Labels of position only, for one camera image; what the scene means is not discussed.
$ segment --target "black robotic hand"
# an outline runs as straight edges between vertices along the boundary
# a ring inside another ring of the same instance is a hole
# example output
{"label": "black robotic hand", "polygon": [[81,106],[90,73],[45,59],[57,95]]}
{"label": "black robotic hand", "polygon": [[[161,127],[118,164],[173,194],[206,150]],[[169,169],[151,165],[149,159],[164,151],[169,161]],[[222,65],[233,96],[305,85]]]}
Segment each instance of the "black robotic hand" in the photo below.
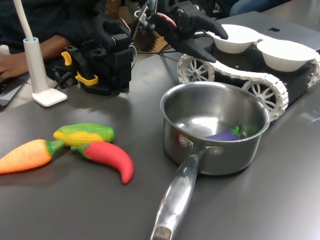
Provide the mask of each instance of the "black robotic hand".
{"label": "black robotic hand", "polygon": [[190,1],[172,4],[168,0],[149,0],[139,12],[138,19],[140,27],[154,29],[176,51],[208,62],[216,59],[195,43],[195,33],[209,31],[228,39],[223,27]]}

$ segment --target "white bowl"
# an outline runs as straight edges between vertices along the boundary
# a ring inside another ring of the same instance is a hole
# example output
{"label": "white bowl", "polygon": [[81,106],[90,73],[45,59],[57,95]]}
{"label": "white bowl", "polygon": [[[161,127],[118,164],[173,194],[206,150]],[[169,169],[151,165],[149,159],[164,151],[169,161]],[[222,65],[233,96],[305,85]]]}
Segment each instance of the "white bowl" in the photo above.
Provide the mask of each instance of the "white bowl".
{"label": "white bowl", "polygon": [[256,47],[262,52],[265,64],[281,72],[294,72],[317,56],[315,50],[293,41],[268,39]]}
{"label": "white bowl", "polygon": [[251,43],[260,38],[260,34],[255,30],[245,26],[222,24],[222,27],[228,34],[228,39],[221,39],[219,36],[209,32],[214,38],[216,47],[228,54],[239,54],[246,50]]}

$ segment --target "white desk lamp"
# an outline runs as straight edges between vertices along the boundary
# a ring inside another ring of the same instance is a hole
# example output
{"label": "white desk lamp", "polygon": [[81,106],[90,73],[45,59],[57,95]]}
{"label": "white desk lamp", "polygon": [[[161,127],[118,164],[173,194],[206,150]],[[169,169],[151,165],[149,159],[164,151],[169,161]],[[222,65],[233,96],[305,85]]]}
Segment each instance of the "white desk lamp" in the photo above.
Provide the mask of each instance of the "white desk lamp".
{"label": "white desk lamp", "polygon": [[49,88],[39,40],[32,35],[21,0],[13,0],[13,2],[26,36],[23,45],[32,83],[33,100],[44,107],[66,100],[67,95],[57,89]]}

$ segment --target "toy carrot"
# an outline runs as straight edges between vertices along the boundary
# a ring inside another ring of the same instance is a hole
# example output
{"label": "toy carrot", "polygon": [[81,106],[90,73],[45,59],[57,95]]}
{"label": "toy carrot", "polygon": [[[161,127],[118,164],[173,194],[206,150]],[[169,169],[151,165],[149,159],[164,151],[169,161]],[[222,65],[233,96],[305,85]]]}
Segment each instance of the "toy carrot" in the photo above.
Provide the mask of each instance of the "toy carrot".
{"label": "toy carrot", "polygon": [[91,142],[82,146],[71,146],[71,150],[80,152],[86,159],[117,169],[121,173],[123,184],[129,183],[134,175],[131,158],[120,147],[111,143]]}
{"label": "toy carrot", "polygon": [[63,148],[62,140],[33,140],[9,152],[0,159],[0,174],[33,169],[48,163],[57,150]]}

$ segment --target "gray table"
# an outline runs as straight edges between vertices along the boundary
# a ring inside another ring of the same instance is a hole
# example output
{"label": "gray table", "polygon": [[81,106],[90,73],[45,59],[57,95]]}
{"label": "gray table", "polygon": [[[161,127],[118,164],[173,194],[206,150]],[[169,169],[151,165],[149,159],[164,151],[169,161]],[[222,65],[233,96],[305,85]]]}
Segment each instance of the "gray table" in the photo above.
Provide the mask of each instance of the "gray table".
{"label": "gray table", "polygon": [[320,32],[320,0],[292,0],[264,13]]}
{"label": "gray table", "polygon": [[[34,102],[0,113],[0,156],[64,125],[115,129],[135,174],[119,173],[67,149],[37,170],[0,177],[1,240],[148,240],[177,170],[163,152],[160,99],[177,83],[180,53],[136,64],[130,92],[105,97],[68,88],[66,102]],[[320,222],[320,85],[264,134],[254,162],[231,177],[199,176],[177,240],[317,239]]]}

